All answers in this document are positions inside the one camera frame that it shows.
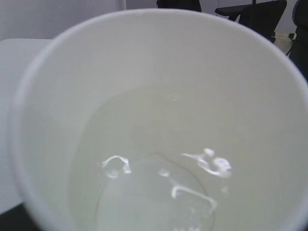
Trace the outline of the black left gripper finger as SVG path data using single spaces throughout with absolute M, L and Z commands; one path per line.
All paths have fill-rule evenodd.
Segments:
M 35 231 L 36 225 L 23 204 L 19 204 L 0 215 L 1 231 Z

